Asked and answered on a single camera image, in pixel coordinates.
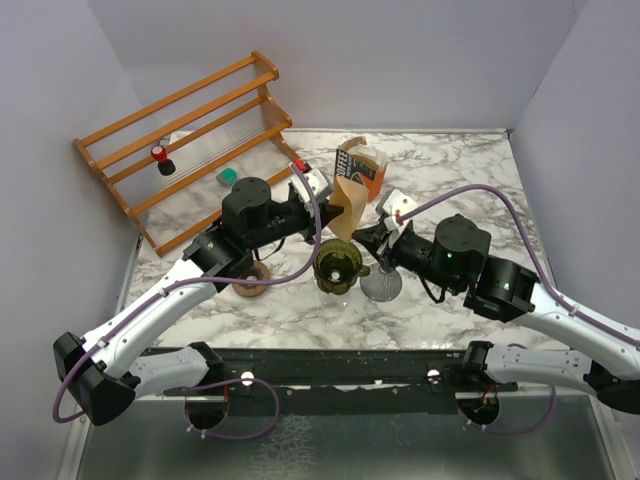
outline orange box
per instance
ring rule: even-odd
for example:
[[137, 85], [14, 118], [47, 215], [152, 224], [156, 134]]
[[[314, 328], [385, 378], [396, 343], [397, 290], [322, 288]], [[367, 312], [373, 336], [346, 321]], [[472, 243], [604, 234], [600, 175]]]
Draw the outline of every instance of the orange box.
[[373, 146], [367, 145], [364, 137], [347, 140], [336, 149], [335, 176], [358, 182], [369, 189], [368, 202], [380, 193], [389, 157]]

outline cable clip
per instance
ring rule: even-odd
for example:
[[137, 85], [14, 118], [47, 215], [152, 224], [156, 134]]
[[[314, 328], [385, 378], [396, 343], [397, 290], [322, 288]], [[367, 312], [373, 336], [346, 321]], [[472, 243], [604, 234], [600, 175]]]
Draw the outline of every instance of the cable clip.
[[292, 163], [298, 167], [298, 170], [300, 170], [302, 173], [307, 173], [310, 168], [307, 167], [307, 165], [304, 164], [304, 162], [302, 161], [302, 159], [300, 158], [294, 158], [292, 160]]
[[573, 305], [573, 310], [571, 310], [569, 312], [569, 316], [570, 317], [575, 317], [576, 313], [578, 313], [578, 310], [580, 310], [580, 305], [578, 305], [577, 303]]

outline wooden coaster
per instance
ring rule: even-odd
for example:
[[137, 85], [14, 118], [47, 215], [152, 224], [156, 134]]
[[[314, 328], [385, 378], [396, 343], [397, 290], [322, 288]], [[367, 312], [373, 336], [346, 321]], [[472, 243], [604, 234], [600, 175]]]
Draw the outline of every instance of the wooden coaster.
[[[270, 280], [271, 274], [269, 273], [269, 269], [267, 266], [258, 262], [257, 260], [253, 261], [253, 267], [251, 267], [247, 273], [245, 273], [242, 279], [246, 279], [247, 277], [256, 277], [258, 280]], [[241, 297], [257, 297], [261, 293], [263, 293], [267, 289], [267, 285], [238, 285], [234, 283], [232, 285], [235, 292]]]

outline red knob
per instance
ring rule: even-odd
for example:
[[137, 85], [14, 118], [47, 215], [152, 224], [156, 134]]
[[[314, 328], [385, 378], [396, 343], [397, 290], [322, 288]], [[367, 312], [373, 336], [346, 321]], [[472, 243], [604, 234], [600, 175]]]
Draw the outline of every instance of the red knob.
[[167, 150], [164, 147], [161, 147], [160, 145], [158, 145], [151, 149], [151, 156], [160, 163], [166, 162]]

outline white cable clip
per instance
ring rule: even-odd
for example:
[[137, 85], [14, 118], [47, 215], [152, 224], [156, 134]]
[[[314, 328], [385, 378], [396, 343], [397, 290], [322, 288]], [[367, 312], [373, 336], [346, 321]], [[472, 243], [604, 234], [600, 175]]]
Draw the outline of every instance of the white cable clip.
[[576, 313], [578, 313], [578, 310], [580, 310], [580, 305], [578, 305], [577, 303], [573, 305], [573, 310], [571, 310], [569, 312], [569, 316], [570, 317], [575, 317]]

